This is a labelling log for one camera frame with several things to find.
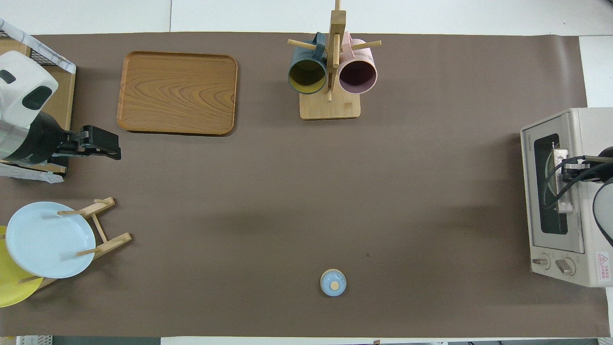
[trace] yellow plate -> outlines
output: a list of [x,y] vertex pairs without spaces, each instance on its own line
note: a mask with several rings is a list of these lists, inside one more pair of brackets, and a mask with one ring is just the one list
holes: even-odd
[[[6,235],[6,227],[0,226],[0,235]],[[18,283],[20,279],[31,276],[31,273],[13,261],[6,249],[6,243],[0,239],[0,308],[25,300],[39,288],[42,278]]]

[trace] mug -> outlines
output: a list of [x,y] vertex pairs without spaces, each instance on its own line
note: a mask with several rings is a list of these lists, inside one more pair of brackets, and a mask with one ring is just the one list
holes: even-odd
[[345,31],[343,52],[339,57],[338,83],[348,93],[361,94],[370,90],[377,82],[377,68],[370,48],[352,50],[351,46],[365,43],[361,39],[351,39]]
[[317,33],[311,42],[315,50],[296,47],[287,73],[287,81],[299,93],[310,95],[326,84],[326,35]]

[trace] oven window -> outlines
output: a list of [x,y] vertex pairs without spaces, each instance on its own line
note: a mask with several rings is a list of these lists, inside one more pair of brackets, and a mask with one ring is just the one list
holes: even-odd
[[[547,175],[554,168],[553,149],[560,148],[560,137],[557,134],[551,134],[534,142],[534,153],[536,162],[536,183],[538,184],[538,201],[539,210],[541,213],[541,230],[544,233],[565,235],[568,233],[568,225],[566,224],[566,214],[560,214],[556,207],[550,209],[543,208],[543,183]],[[553,179],[551,183],[545,187],[546,200],[550,201],[554,198],[555,185]]]

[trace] toaster oven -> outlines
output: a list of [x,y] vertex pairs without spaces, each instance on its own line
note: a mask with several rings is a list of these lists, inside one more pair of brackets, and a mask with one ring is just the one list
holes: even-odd
[[613,108],[574,108],[521,129],[533,272],[587,287],[613,286],[613,241],[602,228],[610,222],[604,218],[613,217],[613,184],[600,193],[606,178],[592,172],[596,165],[600,172],[613,170],[606,157],[613,156],[612,120]]

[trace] table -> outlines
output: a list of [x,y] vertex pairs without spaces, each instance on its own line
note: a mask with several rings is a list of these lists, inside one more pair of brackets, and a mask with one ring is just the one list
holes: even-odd
[[[118,133],[123,159],[73,160],[58,186],[0,180],[0,220],[33,201],[114,196],[106,230],[134,242],[1,310],[3,333],[609,334],[602,289],[528,272],[519,128],[585,106],[576,37],[363,35],[384,42],[380,80],[360,118],[331,122],[299,118],[285,81],[290,37],[40,38],[79,67],[73,126]],[[235,57],[233,132],[119,129],[133,50]],[[318,290],[332,267],[349,284],[337,299]]]

